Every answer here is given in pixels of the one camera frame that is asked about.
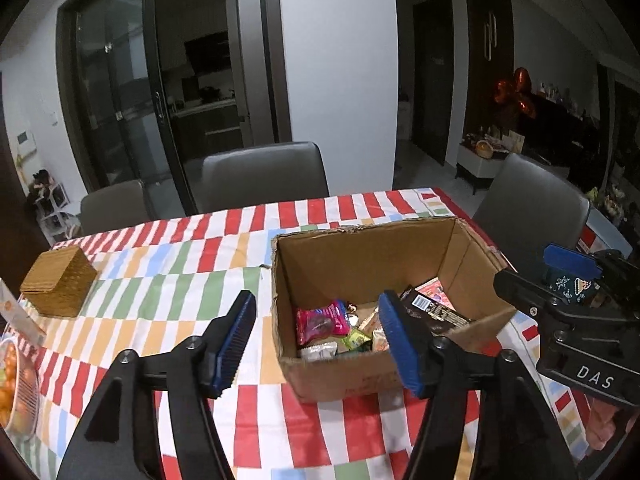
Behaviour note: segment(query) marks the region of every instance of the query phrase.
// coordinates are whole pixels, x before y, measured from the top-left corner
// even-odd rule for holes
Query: woven basket
[[[38,256],[20,292],[42,316],[75,317],[98,272],[77,246]]]

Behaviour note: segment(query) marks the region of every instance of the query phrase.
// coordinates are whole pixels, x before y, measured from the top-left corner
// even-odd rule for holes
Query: floor
[[[486,195],[486,190],[479,189],[473,195],[471,184],[455,176],[454,167],[449,164],[441,166],[410,140],[398,140],[394,189],[439,187],[466,214],[473,216]]]

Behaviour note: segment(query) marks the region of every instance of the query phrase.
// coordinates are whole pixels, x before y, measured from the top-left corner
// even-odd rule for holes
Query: cardboard box
[[[273,241],[273,339],[284,377],[303,402],[323,402],[401,386],[388,351],[306,362],[298,358],[295,309],[334,299],[374,308],[380,293],[401,294],[435,276],[456,310],[476,320],[447,333],[480,351],[515,309],[494,292],[494,274],[507,261],[457,218],[418,218],[387,224],[278,235]]]

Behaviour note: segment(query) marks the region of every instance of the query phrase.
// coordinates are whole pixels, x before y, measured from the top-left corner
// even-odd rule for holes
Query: cabinet
[[[466,0],[469,30],[469,74],[465,133],[493,122],[494,85],[513,78],[511,0]]]
[[[171,116],[171,125],[184,162],[243,146],[234,98],[180,110]]]

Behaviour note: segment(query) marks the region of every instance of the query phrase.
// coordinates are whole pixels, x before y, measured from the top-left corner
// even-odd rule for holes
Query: tablecloth
[[[408,391],[318,404],[296,400],[271,338],[271,239],[453,214],[465,217],[440,190],[395,190],[159,220],[59,244],[78,245],[99,274],[75,319],[39,317],[22,300],[47,337],[37,350],[20,339],[40,378],[40,413],[36,435],[15,441],[17,449],[40,478],[54,479],[82,411],[118,352],[169,351],[188,335],[202,334],[247,288],[256,295],[258,318],[234,385],[210,403],[236,478],[401,478],[425,401]],[[516,314],[486,352],[518,352],[579,459],[587,449],[588,405],[582,394],[537,375],[539,339],[535,322]],[[179,480],[165,392],[157,393],[156,405],[166,478]],[[470,392],[463,449],[474,448],[478,407],[478,395]],[[469,466],[459,464],[459,478],[468,476]]]

